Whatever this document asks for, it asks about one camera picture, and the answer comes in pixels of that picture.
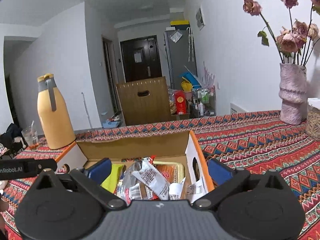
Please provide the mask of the green snack bar packet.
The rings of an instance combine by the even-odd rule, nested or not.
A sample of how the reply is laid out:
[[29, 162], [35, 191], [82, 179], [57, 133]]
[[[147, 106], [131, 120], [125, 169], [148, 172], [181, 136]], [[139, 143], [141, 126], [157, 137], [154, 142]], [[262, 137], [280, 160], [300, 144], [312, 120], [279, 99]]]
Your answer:
[[110, 193], [115, 193], [118, 181], [120, 180], [124, 171], [125, 165], [112, 164], [110, 175], [100, 184], [100, 186]]

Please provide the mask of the brown biscuit snack packet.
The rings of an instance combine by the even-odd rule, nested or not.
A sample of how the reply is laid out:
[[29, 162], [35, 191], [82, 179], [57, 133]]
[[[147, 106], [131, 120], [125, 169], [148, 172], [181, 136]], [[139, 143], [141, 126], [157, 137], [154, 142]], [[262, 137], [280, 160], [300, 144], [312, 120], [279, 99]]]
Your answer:
[[154, 200], [153, 192], [141, 181], [138, 181], [133, 186], [126, 187], [123, 180], [117, 184], [115, 195], [130, 205], [133, 200]]

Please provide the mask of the drinking glass with straw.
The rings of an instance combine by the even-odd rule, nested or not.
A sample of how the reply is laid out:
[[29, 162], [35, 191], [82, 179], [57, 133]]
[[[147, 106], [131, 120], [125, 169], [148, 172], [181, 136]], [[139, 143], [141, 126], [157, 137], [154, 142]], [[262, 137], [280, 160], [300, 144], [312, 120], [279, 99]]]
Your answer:
[[39, 139], [37, 135], [37, 131], [34, 126], [34, 121], [32, 121], [31, 125], [22, 130], [22, 135], [27, 143], [28, 147], [31, 150], [37, 149], [39, 146]]

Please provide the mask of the orange wafer snack packet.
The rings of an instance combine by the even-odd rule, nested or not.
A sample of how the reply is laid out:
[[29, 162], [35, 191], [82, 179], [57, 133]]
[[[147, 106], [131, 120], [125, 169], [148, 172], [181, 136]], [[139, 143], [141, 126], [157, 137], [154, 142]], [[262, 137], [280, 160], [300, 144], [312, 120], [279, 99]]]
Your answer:
[[172, 161], [154, 161], [153, 165], [169, 183], [180, 183], [184, 177], [184, 166]]

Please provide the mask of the yellow thermos jug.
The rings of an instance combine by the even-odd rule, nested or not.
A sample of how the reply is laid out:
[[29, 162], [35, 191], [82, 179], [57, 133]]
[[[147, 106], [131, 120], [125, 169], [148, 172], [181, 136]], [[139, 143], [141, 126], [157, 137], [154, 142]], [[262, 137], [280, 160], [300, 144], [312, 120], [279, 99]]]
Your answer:
[[75, 141], [66, 102], [57, 88], [54, 75], [37, 78], [37, 112], [50, 149], [57, 150]]

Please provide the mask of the orange cardboard snack box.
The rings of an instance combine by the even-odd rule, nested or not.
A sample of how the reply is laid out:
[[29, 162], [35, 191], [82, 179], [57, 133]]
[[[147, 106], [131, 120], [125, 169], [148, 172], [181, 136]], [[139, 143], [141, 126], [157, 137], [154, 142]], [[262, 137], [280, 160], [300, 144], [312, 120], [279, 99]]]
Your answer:
[[184, 198], [187, 188], [202, 181], [204, 194], [215, 189], [209, 175], [206, 160], [193, 131], [154, 135], [151, 137], [127, 137], [110, 141], [73, 142], [62, 149], [55, 158], [57, 168], [67, 165], [71, 170], [90, 167], [100, 159], [109, 158], [113, 163], [125, 159], [155, 156], [156, 161], [170, 161], [184, 166]]

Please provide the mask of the wooden chair back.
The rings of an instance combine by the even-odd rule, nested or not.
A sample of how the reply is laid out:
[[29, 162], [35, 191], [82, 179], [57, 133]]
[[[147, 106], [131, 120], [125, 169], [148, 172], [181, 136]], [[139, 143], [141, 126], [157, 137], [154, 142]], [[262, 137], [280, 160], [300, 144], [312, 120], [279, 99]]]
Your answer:
[[119, 83], [117, 92], [127, 126], [171, 120], [165, 77]]

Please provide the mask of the woven basket container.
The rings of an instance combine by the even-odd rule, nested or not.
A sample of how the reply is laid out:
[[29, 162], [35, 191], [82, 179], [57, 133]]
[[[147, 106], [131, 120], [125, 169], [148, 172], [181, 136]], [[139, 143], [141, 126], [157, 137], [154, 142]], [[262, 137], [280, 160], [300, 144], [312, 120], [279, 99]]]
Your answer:
[[320, 139], [320, 98], [308, 98], [308, 114], [306, 120], [306, 133], [312, 139]]

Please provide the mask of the pink textured vase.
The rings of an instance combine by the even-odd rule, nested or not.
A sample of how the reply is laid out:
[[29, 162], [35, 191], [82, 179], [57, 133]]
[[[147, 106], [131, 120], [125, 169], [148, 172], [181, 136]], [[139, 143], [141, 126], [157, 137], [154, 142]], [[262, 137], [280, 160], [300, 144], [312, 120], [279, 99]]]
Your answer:
[[281, 121], [299, 125], [302, 122], [301, 105], [307, 99], [306, 68], [292, 63], [280, 64], [279, 97], [282, 99]]

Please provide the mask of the dark entrance door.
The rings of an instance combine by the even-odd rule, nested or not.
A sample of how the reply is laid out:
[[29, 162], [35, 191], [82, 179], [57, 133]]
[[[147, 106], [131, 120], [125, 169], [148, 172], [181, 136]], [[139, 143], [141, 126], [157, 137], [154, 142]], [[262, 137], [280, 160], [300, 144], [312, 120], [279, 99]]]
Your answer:
[[126, 82], [163, 76], [156, 36], [121, 41], [120, 47]]

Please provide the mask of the grey refrigerator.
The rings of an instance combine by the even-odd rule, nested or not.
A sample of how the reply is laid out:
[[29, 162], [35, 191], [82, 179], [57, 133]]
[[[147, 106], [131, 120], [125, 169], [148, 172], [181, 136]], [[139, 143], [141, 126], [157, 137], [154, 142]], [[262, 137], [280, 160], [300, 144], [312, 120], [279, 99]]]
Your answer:
[[164, 32], [165, 50], [172, 89], [181, 89], [181, 75], [187, 70], [197, 76], [196, 59], [189, 49], [189, 31], [166, 30]]

